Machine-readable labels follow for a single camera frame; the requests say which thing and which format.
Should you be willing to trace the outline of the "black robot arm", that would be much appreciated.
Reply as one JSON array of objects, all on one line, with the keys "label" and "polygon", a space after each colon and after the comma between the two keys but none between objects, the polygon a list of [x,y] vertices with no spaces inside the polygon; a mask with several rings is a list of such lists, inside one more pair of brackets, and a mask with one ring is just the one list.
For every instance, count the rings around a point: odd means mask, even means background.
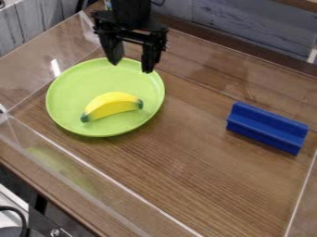
[{"label": "black robot arm", "polygon": [[116,66],[124,56],[124,42],[142,47],[142,72],[151,73],[167,46],[168,27],[151,15],[152,0],[109,0],[109,9],[95,10],[93,33],[108,62]]}]

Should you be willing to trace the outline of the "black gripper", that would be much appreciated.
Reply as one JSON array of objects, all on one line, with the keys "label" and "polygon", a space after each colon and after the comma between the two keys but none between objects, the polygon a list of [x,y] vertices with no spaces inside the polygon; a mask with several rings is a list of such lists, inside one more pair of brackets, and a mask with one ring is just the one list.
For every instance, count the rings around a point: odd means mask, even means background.
[{"label": "black gripper", "polygon": [[168,27],[151,15],[152,0],[109,0],[109,8],[92,12],[93,32],[108,62],[123,59],[123,41],[142,46],[142,71],[151,73],[166,50]]}]

